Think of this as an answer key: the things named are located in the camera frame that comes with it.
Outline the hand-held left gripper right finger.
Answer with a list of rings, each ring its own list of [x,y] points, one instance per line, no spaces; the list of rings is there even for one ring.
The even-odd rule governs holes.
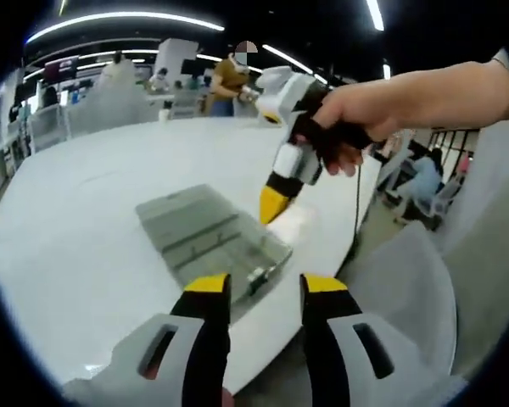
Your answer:
[[[341,281],[299,278],[304,353],[315,406],[451,406],[466,389],[438,373],[418,346],[378,315],[365,313]]]

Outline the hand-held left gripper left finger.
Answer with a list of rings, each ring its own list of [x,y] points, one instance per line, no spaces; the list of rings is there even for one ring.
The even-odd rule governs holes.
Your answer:
[[[220,406],[230,308],[230,275],[196,278],[170,313],[119,341],[98,374],[65,384],[64,398],[70,406]]]

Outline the person's right hand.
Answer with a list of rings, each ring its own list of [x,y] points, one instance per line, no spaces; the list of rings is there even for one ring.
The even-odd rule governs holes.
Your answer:
[[[339,121],[356,123],[374,142],[381,142],[400,128],[389,85],[388,81],[372,81],[337,87],[326,95],[312,119],[325,129]],[[342,143],[323,162],[332,176],[340,172],[353,176],[363,157],[360,150]]]

